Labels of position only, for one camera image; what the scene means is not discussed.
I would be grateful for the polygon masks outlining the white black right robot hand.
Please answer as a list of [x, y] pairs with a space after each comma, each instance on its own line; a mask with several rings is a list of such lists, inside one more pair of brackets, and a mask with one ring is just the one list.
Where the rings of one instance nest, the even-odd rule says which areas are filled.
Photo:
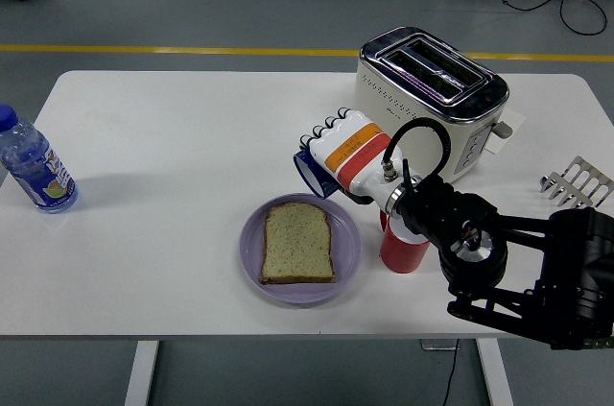
[[387, 176], [383, 161], [389, 143], [390, 137], [371, 119], [343, 107], [301, 137], [294, 163], [317, 197], [340, 191], [355, 203], [376, 203], [390, 211], [390, 197], [402, 181], [403, 154], [393, 148]]

